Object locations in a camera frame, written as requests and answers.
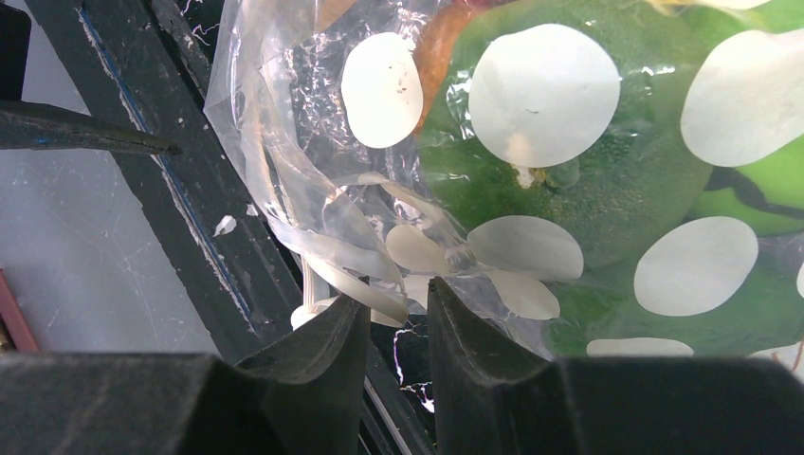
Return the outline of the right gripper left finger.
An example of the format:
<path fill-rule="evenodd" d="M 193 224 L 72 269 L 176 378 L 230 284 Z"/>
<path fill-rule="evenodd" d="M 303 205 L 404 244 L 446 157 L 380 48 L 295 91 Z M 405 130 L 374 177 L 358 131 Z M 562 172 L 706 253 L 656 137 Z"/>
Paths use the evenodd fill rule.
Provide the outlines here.
<path fill-rule="evenodd" d="M 340 296 L 260 352 L 5 354 L 5 454 L 353 454 L 370 311 Z"/>

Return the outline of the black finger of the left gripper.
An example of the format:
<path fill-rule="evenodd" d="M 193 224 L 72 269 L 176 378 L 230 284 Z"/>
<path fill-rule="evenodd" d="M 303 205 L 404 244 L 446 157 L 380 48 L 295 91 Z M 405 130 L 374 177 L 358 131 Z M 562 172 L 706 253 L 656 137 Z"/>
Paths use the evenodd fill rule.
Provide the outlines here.
<path fill-rule="evenodd" d="M 18 100 L 1 102 L 1 148 L 88 149 L 137 155 L 182 153 L 171 141 L 145 132 L 61 107 Z"/>

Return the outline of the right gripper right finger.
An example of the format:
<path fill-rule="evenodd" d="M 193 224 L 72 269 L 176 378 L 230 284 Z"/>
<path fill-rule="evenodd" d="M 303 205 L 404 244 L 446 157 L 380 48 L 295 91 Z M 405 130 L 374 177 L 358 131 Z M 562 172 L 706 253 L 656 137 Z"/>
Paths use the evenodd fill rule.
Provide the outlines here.
<path fill-rule="evenodd" d="M 428 289 L 441 454 L 799 454 L 803 387 L 764 359 L 546 360 Z"/>

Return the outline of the clear polka dot zip bag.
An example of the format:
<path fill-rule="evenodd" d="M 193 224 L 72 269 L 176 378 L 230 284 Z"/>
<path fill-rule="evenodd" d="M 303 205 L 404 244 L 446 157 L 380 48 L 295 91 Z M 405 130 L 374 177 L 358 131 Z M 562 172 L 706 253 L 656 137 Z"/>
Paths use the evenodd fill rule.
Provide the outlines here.
<path fill-rule="evenodd" d="M 799 1 L 227 1 L 205 113 L 301 258 L 545 357 L 803 372 Z"/>

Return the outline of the orange fake fruit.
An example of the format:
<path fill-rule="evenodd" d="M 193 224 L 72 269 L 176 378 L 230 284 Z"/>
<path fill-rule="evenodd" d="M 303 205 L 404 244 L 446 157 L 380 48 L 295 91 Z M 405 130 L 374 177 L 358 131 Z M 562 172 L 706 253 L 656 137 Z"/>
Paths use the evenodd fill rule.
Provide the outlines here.
<path fill-rule="evenodd" d="M 421 116 L 413 130 L 421 132 L 435 96 L 447 74 L 454 44 L 467 24 L 486 10 L 484 6 L 466 2 L 449 4 L 434 15 L 423 28 L 413 59 L 423 93 Z"/>

